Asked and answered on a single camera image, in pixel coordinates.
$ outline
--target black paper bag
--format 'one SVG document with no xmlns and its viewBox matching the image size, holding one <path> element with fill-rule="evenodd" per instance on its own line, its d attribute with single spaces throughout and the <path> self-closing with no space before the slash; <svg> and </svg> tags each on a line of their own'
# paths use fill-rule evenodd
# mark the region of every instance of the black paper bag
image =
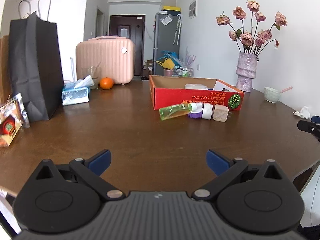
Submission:
<svg viewBox="0 0 320 240">
<path fill-rule="evenodd" d="M 49 120 L 61 105 L 64 86 L 56 23 L 36 12 L 11 21 L 9 74 L 12 93 L 21 93 L 30 121 Z"/>
</svg>

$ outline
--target metal pin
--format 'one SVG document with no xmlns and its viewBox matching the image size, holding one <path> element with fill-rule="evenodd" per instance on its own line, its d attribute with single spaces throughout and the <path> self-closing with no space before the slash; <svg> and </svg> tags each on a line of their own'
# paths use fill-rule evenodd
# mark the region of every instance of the metal pin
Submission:
<svg viewBox="0 0 320 240">
<path fill-rule="evenodd" d="M 122 195 L 123 195 L 123 192 L 118 189 L 109 190 L 107 192 L 107 196 L 109 198 L 120 198 L 120 197 L 122 197 Z"/>
<path fill-rule="evenodd" d="M 210 191 L 206 189 L 197 189 L 194 194 L 197 197 L 209 197 L 210 196 Z"/>
</svg>

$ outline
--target green bottle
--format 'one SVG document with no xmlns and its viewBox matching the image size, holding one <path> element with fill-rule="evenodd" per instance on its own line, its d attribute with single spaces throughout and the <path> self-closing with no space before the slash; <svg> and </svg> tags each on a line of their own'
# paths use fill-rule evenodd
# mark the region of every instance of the green bottle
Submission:
<svg viewBox="0 0 320 240">
<path fill-rule="evenodd" d="M 202 107 L 202 103 L 183 103 L 179 105 L 167 106 L 159 109 L 161 120 L 167 120 L 170 118 L 189 114 L 191 111 L 196 111 Z"/>
</svg>

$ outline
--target brown paper bag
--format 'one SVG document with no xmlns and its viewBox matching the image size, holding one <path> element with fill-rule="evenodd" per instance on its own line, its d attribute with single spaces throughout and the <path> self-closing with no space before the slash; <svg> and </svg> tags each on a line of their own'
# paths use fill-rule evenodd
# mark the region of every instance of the brown paper bag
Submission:
<svg viewBox="0 0 320 240">
<path fill-rule="evenodd" d="M 0 38 L 0 104 L 4 104 L 11 94 L 8 72 L 9 36 Z"/>
</svg>

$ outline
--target refrigerator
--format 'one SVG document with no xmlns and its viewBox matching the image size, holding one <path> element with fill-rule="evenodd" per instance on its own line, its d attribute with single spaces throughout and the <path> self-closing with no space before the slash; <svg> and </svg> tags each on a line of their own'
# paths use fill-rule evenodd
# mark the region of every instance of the refrigerator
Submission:
<svg viewBox="0 0 320 240">
<path fill-rule="evenodd" d="M 173 44 L 174 36 L 177 29 L 177 23 L 178 23 L 178 16 L 172 16 L 173 20 L 168 23 L 167 25 L 164 25 L 161 22 L 161 18 L 167 16 L 166 14 L 156 14 L 156 20 L 155 20 L 155 33 L 154 33 L 154 46 L 153 46 L 153 75 L 161 75 L 163 76 L 163 68 L 156 63 L 156 60 L 163 57 L 164 53 L 161 51 L 171 51 L 177 53 L 179 56 L 179 47 L 180 47 L 180 41 L 179 45 L 177 45 L 178 40 L 178 33 L 176 37 L 176 42 Z"/>
</svg>

